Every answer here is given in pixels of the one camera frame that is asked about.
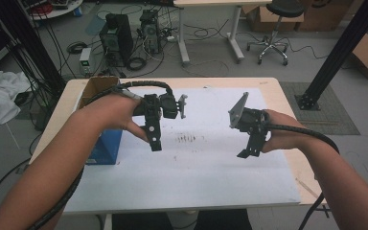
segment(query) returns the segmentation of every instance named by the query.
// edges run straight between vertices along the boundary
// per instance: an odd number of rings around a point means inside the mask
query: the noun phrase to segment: office chair
[[[276,14],[279,15],[279,19],[276,23],[276,26],[271,33],[271,37],[264,36],[262,41],[258,42],[247,42],[247,51],[250,50],[250,45],[261,45],[264,46],[264,49],[259,55],[259,61],[258,64],[262,64],[262,58],[265,52],[267,52],[269,49],[275,50],[277,53],[279,53],[281,56],[283,56],[283,65],[288,65],[288,58],[285,54],[288,43],[284,42],[275,42],[274,39],[276,38],[276,35],[279,31],[280,24],[282,22],[283,17],[298,17],[304,12],[303,5],[298,0],[273,0],[270,4],[266,5],[267,9]],[[279,50],[278,46],[283,46],[283,51]]]

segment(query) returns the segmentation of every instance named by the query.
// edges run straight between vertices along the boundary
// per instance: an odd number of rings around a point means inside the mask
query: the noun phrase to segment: forearm
[[[102,127],[74,113],[10,190],[0,208],[0,229],[26,229],[64,195],[95,145]]]
[[[301,151],[330,205],[340,229],[368,229],[368,184],[328,144],[306,141]]]

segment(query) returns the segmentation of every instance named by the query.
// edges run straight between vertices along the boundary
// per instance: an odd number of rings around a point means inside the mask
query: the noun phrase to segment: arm
[[[77,177],[104,129],[125,129],[146,140],[131,120],[138,104],[108,95],[74,112],[5,197],[0,229],[27,229],[46,214]]]
[[[303,127],[288,115],[266,112],[273,125]],[[263,152],[294,148],[309,160],[339,228],[368,229],[368,184],[328,144],[308,135],[273,130]]]

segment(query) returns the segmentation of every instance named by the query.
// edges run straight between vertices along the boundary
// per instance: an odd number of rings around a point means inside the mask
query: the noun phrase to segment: desk leg
[[[187,65],[190,63],[190,58],[188,57],[187,48],[185,47],[184,42],[184,18],[183,18],[184,8],[180,8],[179,10],[179,30],[180,34],[178,36],[178,47],[180,48],[181,59],[183,61],[183,65]]]
[[[236,41],[236,32],[238,30],[238,22],[241,16],[241,9],[242,9],[242,6],[237,6],[235,8],[234,18],[233,18],[234,22],[232,24],[232,32],[227,33],[229,43],[231,44],[232,49],[235,51],[235,55],[238,59],[238,63],[241,63],[241,61],[244,59],[244,55],[241,51],[241,48],[239,48],[238,42]]]

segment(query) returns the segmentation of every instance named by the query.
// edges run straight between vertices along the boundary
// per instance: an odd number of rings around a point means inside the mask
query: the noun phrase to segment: metal pole
[[[345,59],[352,53],[367,32],[368,0],[365,0],[333,47],[333,50],[318,71],[309,88],[302,96],[296,96],[300,109],[311,110],[315,107],[322,92],[324,92]]]

